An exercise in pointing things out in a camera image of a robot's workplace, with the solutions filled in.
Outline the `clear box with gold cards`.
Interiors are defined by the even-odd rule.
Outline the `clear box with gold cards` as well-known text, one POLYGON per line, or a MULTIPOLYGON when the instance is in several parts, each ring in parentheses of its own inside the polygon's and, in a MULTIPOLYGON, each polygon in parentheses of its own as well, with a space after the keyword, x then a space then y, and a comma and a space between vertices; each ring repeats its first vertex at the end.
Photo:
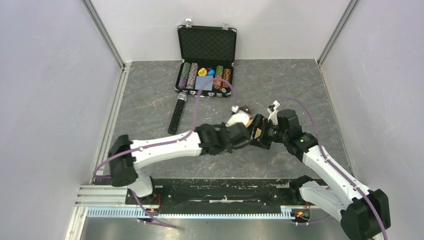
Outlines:
POLYGON ((243 123, 246 128, 248 128, 254 120, 252 110, 249 106, 243 105, 238 108, 236 113, 236 122, 243 123))

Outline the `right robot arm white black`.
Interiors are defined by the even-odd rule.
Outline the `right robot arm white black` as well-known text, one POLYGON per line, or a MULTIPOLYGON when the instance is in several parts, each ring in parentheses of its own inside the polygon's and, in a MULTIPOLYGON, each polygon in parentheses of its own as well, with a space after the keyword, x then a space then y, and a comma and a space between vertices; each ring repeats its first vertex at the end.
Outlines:
POLYGON ((281 143, 301 163, 326 183, 321 186, 304 175, 289 184, 289 199, 295 204, 312 203, 336 219, 351 240, 368 240, 391 227, 388 196, 372 190, 341 167, 312 134, 304 132, 292 109, 273 111, 268 118, 257 114, 247 124, 251 145, 269 149, 281 143))

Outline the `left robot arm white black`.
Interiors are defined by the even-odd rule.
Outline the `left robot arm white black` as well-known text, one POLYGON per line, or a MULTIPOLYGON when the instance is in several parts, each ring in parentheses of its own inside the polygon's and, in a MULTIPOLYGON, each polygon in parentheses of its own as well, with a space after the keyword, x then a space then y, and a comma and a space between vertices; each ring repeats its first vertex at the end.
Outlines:
POLYGON ((142 168, 180 157, 231 153, 247 145, 250 136, 242 122, 230 126, 202 124, 193 131, 152 140, 129 140, 127 135, 122 135, 125 144, 108 159, 109 184, 127 187, 145 204, 151 204, 157 198, 157 190, 151 178, 142 173, 142 168))

